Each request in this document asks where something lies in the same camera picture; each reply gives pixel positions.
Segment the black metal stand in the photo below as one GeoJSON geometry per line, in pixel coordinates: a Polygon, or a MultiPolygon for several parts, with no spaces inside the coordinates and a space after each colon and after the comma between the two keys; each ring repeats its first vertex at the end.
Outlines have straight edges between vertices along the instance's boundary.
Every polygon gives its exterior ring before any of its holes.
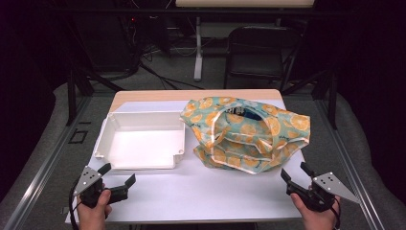
{"type": "Polygon", "coordinates": [[[305,80],[299,80],[293,86],[284,89],[282,94],[292,94],[311,82],[316,82],[311,92],[311,97],[314,100],[322,100],[325,95],[328,95],[327,119],[331,127],[336,129],[337,78],[333,70],[323,70],[305,80]]]}
{"type": "Polygon", "coordinates": [[[91,97],[95,90],[90,83],[90,80],[97,81],[115,92],[123,91],[123,89],[112,83],[111,81],[103,78],[95,71],[86,68],[72,69],[67,76],[67,90],[68,90],[68,121],[67,126],[71,125],[77,117],[77,93],[76,89],[85,97],[91,97]]]}

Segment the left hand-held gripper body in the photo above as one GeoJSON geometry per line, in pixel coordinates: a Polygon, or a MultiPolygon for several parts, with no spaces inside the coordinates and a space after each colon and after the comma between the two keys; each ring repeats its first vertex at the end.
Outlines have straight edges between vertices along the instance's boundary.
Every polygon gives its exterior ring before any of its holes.
{"type": "Polygon", "coordinates": [[[80,197],[82,204],[90,208],[94,208],[97,205],[103,190],[102,177],[103,175],[91,167],[84,167],[79,177],[79,182],[74,189],[74,195],[80,197]]]}

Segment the person's left hand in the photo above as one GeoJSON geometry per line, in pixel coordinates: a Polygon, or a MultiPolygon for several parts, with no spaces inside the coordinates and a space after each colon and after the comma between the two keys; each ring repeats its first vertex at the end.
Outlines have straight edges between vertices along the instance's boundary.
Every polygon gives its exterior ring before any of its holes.
{"type": "Polygon", "coordinates": [[[108,203],[111,197],[109,190],[104,190],[94,208],[80,204],[78,207],[79,230],[105,230],[105,220],[111,214],[112,207],[108,203]]]}

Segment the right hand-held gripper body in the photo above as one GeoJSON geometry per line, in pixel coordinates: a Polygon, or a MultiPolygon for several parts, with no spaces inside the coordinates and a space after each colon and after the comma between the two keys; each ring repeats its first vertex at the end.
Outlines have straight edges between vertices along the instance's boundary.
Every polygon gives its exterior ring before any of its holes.
{"type": "Polygon", "coordinates": [[[354,203],[359,203],[359,198],[333,173],[312,174],[311,186],[304,191],[301,199],[307,209],[315,212],[329,210],[339,196],[354,203]]]}

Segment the aluminium rail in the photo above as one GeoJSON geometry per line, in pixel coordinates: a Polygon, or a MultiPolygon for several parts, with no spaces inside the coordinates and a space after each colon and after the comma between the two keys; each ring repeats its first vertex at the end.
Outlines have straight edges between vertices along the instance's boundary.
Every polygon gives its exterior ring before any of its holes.
{"type": "Polygon", "coordinates": [[[68,103],[57,98],[54,111],[33,153],[0,202],[0,230],[20,230],[52,175],[74,125],[90,104],[91,97],[79,99],[77,115],[71,125],[68,103]]]}
{"type": "Polygon", "coordinates": [[[341,166],[344,168],[346,177],[350,183],[352,190],[355,193],[355,196],[359,200],[359,205],[362,209],[362,212],[366,218],[366,221],[372,230],[385,230],[384,224],[382,223],[379,215],[377,214],[372,200],[354,166],[350,159],[347,148],[338,132],[337,129],[334,129],[330,123],[327,116],[327,106],[321,100],[315,100],[314,103],[321,114],[323,123],[327,127],[327,130],[334,140],[335,146],[338,149],[338,159],[340,160],[341,166]]]}

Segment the black folding chair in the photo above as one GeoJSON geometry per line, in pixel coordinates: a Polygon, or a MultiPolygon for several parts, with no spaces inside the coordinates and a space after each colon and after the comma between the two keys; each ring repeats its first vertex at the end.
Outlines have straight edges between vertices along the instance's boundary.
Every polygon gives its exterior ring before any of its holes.
{"type": "Polygon", "coordinates": [[[286,86],[302,35],[287,27],[244,26],[228,36],[223,87],[228,78],[278,81],[286,86]]]}

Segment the white table leg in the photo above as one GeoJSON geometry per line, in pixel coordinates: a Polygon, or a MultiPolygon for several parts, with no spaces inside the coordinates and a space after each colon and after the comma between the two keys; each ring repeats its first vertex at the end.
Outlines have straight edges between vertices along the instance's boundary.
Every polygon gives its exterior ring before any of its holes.
{"type": "Polygon", "coordinates": [[[195,37],[196,37],[196,58],[195,58],[195,65],[194,65],[194,75],[193,79],[195,81],[202,80],[202,65],[203,65],[203,57],[202,57],[202,41],[201,41],[201,27],[200,27],[200,18],[196,18],[196,28],[195,28],[195,37]]]}

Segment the white plastic box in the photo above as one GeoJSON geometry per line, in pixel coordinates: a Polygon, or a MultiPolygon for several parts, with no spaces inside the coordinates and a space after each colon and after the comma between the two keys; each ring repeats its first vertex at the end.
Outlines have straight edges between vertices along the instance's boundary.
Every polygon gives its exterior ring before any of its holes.
{"type": "Polygon", "coordinates": [[[113,170],[173,169],[183,158],[185,129],[179,111],[112,112],[93,156],[113,170]]]}

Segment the white table sheet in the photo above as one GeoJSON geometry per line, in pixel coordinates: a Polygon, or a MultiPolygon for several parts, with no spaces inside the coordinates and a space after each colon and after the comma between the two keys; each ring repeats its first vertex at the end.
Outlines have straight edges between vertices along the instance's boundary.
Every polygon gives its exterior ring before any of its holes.
{"type": "MultiPolygon", "coordinates": [[[[181,111],[183,101],[124,103],[113,112],[181,111]]],[[[114,204],[110,223],[186,223],[270,221],[299,217],[285,192],[280,169],[249,174],[238,170],[212,169],[194,154],[197,141],[185,126],[185,151],[173,169],[113,170],[103,181],[121,186],[135,174],[128,199],[114,204]]],[[[106,164],[93,154],[89,167],[106,164]]]]}

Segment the orange-print cloth shopping bag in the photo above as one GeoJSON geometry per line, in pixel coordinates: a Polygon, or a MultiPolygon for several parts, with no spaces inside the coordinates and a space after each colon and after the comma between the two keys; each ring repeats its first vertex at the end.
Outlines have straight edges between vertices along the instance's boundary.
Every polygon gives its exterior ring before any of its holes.
{"type": "Polygon", "coordinates": [[[310,139],[308,116],[233,97],[191,100],[180,119],[198,142],[194,154],[210,168],[267,172],[289,160],[310,139]],[[262,120],[229,120],[225,110],[237,106],[257,111],[262,120]]]}

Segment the person's right hand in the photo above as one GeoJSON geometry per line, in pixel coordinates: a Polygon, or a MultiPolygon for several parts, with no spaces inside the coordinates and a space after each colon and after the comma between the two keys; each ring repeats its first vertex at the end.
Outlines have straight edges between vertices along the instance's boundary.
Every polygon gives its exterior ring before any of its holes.
{"type": "Polygon", "coordinates": [[[340,214],[339,196],[336,197],[333,205],[333,209],[335,210],[336,214],[330,210],[322,213],[313,212],[305,206],[297,194],[291,194],[290,197],[303,218],[305,230],[333,230],[337,222],[337,217],[340,214]]]}

